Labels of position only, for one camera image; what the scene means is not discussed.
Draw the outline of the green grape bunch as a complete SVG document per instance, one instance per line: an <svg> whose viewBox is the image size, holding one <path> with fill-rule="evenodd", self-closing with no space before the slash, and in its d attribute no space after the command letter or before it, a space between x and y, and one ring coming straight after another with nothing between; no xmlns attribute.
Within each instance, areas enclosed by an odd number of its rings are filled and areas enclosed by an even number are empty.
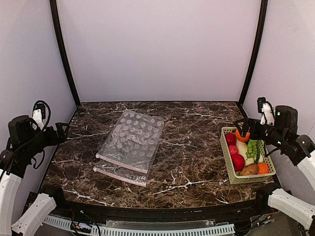
<svg viewBox="0 0 315 236"><path fill-rule="evenodd" d="M247 145L247 158L252 158L256 160L258 154L258 141L257 140L249 140Z"/></svg>

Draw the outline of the dotted zip bag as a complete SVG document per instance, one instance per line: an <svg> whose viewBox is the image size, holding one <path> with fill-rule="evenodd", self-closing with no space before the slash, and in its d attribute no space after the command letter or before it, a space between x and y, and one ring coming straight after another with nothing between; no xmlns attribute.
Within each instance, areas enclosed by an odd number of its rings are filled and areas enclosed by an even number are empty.
<svg viewBox="0 0 315 236"><path fill-rule="evenodd" d="M155 158L163 127L163 117L124 111L96 158L147 174Z"/></svg>

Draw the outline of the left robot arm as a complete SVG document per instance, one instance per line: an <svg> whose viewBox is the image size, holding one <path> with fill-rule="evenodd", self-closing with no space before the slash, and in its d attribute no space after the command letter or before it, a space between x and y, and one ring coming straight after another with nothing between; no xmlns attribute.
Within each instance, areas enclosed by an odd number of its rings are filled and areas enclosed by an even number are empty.
<svg viewBox="0 0 315 236"><path fill-rule="evenodd" d="M24 115L8 124L10 137L0 154L0 234L2 236L33 236L45 218L64 204L61 187L48 185L37 195L25 213L12 223L17 190L32 159L46 147L66 141L69 125L58 122L55 127L39 125Z"/></svg>

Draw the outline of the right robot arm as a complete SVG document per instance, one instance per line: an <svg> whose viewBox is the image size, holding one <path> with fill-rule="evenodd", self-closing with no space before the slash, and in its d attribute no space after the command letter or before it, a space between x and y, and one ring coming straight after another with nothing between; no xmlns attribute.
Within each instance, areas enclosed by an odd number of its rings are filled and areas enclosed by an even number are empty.
<svg viewBox="0 0 315 236"><path fill-rule="evenodd" d="M290 106L279 105L271 112L273 122L264 124L257 119L243 118L234 122L242 136L273 145L286 155L292 164L304 174L311 186L315 185L315 144L307 135L298 135L298 111ZM268 184L256 192L258 212L267 207L274 208L300 223L309 235L315 234L315 207L278 188Z"/></svg>

